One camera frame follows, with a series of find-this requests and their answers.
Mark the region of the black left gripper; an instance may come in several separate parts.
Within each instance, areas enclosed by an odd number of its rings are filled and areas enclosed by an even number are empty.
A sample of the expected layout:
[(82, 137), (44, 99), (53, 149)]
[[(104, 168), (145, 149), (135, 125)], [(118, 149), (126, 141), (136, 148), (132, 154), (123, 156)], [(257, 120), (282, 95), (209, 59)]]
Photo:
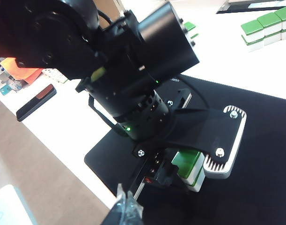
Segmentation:
[(169, 187), (177, 176), (178, 166), (171, 163), (170, 153), (192, 148), (189, 134), (192, 122), (187, 109), (192, 93), (180, 89), (174, 99), (164, 101), (153, 90), (130, 114), (130, 137), (136, 142), (134, 154), (143, 165), (130, 190), (137, 199), (143, 187)]

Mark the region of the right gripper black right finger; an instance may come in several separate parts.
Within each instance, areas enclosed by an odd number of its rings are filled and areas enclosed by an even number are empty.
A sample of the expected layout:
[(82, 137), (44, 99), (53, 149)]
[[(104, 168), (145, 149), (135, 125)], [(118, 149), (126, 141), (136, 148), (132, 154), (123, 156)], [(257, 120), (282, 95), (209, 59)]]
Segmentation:
[(124, 225), (142, 225), (143, 206), (135, 199), (131, 191), (127, 191), (125, 203)]

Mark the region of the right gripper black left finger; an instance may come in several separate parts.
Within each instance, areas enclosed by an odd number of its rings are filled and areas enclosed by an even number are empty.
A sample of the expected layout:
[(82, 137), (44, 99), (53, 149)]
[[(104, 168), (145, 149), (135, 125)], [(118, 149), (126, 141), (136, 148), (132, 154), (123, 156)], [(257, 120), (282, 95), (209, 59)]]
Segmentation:
[(103, 220), (103, 225), (122, 225), (126, 210), (126, 193), (122, 184), (117, 185), (116, 202)]

